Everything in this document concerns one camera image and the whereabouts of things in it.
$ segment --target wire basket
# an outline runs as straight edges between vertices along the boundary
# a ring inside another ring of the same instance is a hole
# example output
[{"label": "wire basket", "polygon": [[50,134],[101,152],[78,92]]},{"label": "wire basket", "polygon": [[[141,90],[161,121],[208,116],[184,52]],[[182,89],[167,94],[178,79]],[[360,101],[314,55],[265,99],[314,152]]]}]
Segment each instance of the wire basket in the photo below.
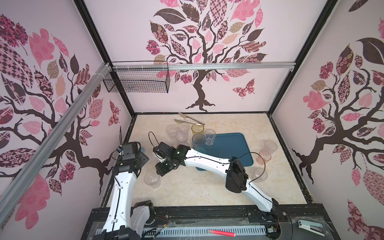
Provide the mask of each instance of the wire basket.
[{"label": "wire basket", "polygon": [[168,93],[170,83],[168,63],[150,62],[154,62],[155,65],[128,65],[113,69],[113,72],[109,72],[104,78],[108,92],[119,92],[118,88],[121,85],[127,93]]}]

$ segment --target beige marble table surface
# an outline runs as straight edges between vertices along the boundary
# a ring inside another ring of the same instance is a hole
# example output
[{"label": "beige marble table surface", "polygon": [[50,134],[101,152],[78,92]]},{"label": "beige marble table surface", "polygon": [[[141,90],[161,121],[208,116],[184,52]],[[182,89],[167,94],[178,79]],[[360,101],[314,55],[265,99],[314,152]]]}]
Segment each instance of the beige marble table surface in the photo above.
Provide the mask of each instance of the beige marble table surface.
[{"label": "beige marble table surface", "polygon": [[[271,161],[266,164],[268,178],[255,185],[280,204],[306,204],[266,114],[191,114],[189,116],[205,123],[205,129],[213,129],[217,134],[242,133],[251,152],[262,150],[267,140],[277,143],[278,149],[272,154]],[[144,176],[150,170],[154,170],[159,162],[152,154],[153,147],[148,140],[148,132],[152,131],[159,142],[176,147],[176,141],[171,142],[166,133],[167,126],[177,125],[174,119],[181,119],[181,117],[177,114],[137,116],[129,141],[140,142],[149,161],[142,168],[137,179],[132,205],[144,200],[152,200],[155,206],[254,205],[244,194],[227,190],[224,178],[209,171],[198,171],[194,167],[179,166],[178,169],[170,171],[161,177],[161,185],[157,189],[145,184]],[[191,128],[187,133],[188,143],[193,147]],[[253,154],[252,157],[254,164],[245,167],[250,178],[255,168],[263,168],[256,162],[257,156]]]}]

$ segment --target butterfly decal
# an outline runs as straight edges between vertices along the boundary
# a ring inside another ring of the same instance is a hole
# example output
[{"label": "butterfly decal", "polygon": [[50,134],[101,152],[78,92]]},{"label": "butterfly decal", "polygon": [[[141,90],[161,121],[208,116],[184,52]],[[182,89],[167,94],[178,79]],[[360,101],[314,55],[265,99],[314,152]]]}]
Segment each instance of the butterfly decal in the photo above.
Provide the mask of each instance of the butterfly decal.
[{"label": "butterfly decal", "polygon": [[255,88],[253,87],[253,85],[255,85],[255,79],[252,79],[251,81],[249,81],[249,83],[247,83],[246,87],[245,88],[234,88],[232,90],[234,90],[235,93],[238,93],[240,97],[242,97],[244,99],[244,96],[246,96],[247,93],[253,93],[255,94],[253,91],[255,90]]},{"label": "butterfly decal", "polygon": [[112,124],[117,124],[119,122],[118,115],[121,111],[121,110],[119,110],[118,107],[115,107],[115,104],[111,100],[109,101],[109,105],[111,106],[112,116],[109,118],[108,126],[110,126]]}]

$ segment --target metal tongs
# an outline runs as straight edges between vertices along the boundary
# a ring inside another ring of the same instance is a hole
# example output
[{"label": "metal tongs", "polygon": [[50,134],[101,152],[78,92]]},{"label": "metal tongs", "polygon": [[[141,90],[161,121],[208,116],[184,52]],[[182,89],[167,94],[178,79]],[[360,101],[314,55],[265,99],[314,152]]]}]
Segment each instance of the metal tongs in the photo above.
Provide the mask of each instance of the metal tongs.
[{"label": "metal tongs", "polygon": [[185,115],[185,114],[183,114],[183,113],[179,113],[179,115],[180,115],[182,118],[189,118],[189,119],[192,119],[194,122],[192,122],[192,121],[188,121],[188,120],[184,120],[184,119],[175,119],[175,122],[177,122],[177,123],[187,122],[187,123],[192,123],[192,124],[197,124],[197,125],[204,125],[204,123],[199,122],[199,121],[197,121],[196,119],[193,119],[193,118],[191,118],[191,117],[188,117],[187,115]]}]

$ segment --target clear glass cup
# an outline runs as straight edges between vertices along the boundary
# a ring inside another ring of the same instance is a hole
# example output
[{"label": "clear glass cup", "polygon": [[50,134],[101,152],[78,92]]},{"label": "clear glass cup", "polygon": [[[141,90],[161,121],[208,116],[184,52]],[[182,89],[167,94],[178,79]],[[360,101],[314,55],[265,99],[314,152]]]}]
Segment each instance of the clear glass cup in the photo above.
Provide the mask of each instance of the clear glass cup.
[{"label": "clear glass cup", "polygon": [[[265,163],[267,163],[269,160],[271,160],[272,156],[268,151],[261,150],[259,154],[263,157]],[[256,158],[256,162],[260,165],[264,165],[263,159],[258,155]]]},{"label": "clear glass cup", "polygon": [[166,129],[168,137],[170,140],[174,141],[176,133],[179,131],[176,125],[169,125]]},{"label": "clear glass cup", "polygon": [[264,169],[260,168],[260,167],[255,169],[255,171],[253,172],[253,179],[255,179],[259,176],[260,177],[258,179],[256,179],[254,182],[262,182],[268,178],[268,173],[266,171],[264,171],[264,173],[263,173],[263,171],[264,171]]},{"label": "clear glass cup", "polygon": [[274,153],[277,150],[277,144],[274,141],[268,140],[264,144],[265,149],[270,153]]},{"label": "clear glass cup", "polygon": [[179,145],[184,145],[184,146],[189,147],[189,144],[187,142],[178,142],[177,146],[179,146]]},{"label": "clear glass cup", "polygon": [[160,175],[157,174],[156,170],[151,170],[145,175],[144,181],[151,188],[158,188],[160,186]]},{"label": "clear glass cup", "polygon": [[191,129],[192,129],[193,135],[197,133],[202,133],[204,131],[204,125],[193,124]]},{"label": "clear glass cup", "polygon": [[177,128],[178,128],[179,131],[181,131],[181,132],[186,132],[186,131],[189,130],[189,124],[186,123],[186,122],[182,122],[182,123],[180,123],[180,124],[177,126]]},{"label": "clear glass cup", "polygon": [[208,146],[211,146],[215,141],[216,132],[213,131],[212,129],[207,129],[204,132],[204,136],[205,136],[205,144]]},{"label": "clear glass cup", "polygon": [[192,142],[196,145],[201,145],[201,144],[205,143],[205,136],[201,133],[196,133],[192,137]]},{"label": "clear glass cup", "polygon": [[186,132],[176,133],[176,141],[185,142],[188,139],[188,134]]}]

